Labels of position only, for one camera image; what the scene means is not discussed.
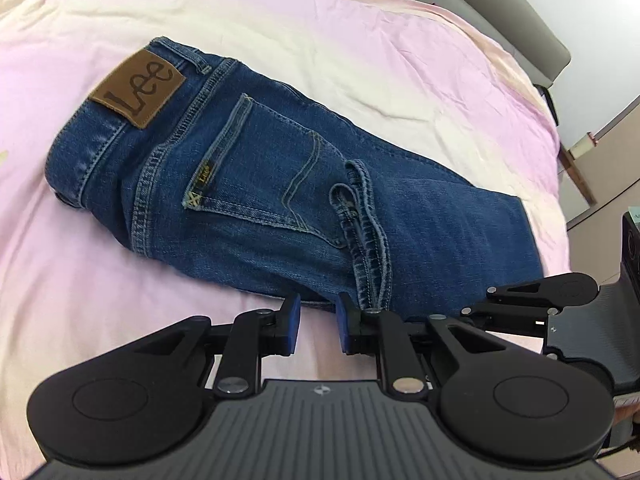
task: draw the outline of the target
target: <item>blue jeans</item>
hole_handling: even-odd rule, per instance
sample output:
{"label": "blue jeans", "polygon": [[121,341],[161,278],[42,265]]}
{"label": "blue jeans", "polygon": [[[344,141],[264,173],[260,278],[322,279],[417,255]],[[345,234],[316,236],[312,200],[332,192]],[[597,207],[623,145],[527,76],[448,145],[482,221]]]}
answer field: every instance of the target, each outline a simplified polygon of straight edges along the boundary
{"label": "blue jeans", "polygon": [[404,319],[455,314],[542,266],[520,200],[354,126],[235,59],[167,38],[186,78],[144,129],[85,101],[46,178],[125,247],[203,280]]}

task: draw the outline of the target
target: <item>bed sheet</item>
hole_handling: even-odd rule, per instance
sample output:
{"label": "bed sheet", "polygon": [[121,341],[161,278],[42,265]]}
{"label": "bed sheet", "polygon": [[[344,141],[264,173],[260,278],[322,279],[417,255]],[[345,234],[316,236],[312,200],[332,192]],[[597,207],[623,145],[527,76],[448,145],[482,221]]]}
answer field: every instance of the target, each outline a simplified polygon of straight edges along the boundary
{"label": "bed sheet", "polygon": [[[519,196],[545,273],[568,271],[558,134],[513,58],[409,0],[0,0],[0,478],[42,462],[25,408],[47,376],[194,314],[268,300],[186,278],[119,246],[44,181],[57,131],[155,36],[240,59],[476,186]],[[370,378],[332,314],[303,309],[296,354],[265,377]]]}

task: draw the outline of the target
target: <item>denim fabric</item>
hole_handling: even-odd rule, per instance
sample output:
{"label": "denim fabric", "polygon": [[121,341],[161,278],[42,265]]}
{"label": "denim fabric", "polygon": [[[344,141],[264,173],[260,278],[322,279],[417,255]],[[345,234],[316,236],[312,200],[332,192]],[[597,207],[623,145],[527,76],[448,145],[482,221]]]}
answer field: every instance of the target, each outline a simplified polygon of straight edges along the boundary
{"label": "denim fabric", "polygon": [[145,129],[85,101],[46,178],[125,247],[330,308],[454,314],[542,276],[520,200],[478,189],[239,61],[157,38],[186,81]]}

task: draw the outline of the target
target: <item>brown leather patch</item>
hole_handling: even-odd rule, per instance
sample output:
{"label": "brown leather patch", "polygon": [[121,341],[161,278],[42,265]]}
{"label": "brown leather patch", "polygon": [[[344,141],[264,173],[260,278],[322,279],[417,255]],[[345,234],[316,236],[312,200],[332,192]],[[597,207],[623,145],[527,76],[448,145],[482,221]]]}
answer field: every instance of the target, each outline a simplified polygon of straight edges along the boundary
{"label": "brown leather patch", "polygon": [[111,108],[134,126],[146,128],[183,82],[175,66],[142,49],[111,72],[89,99]]}

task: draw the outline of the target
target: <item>leather label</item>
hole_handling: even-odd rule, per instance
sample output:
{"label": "leather label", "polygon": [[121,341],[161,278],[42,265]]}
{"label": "leather label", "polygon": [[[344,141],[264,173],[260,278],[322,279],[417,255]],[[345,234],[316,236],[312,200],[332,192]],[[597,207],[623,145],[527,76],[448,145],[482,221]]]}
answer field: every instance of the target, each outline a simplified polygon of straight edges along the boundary
{"label": "leather label", "polygon": [[111,72],[89,99],[146,128],[184,79],[167,60],[142,49]]}

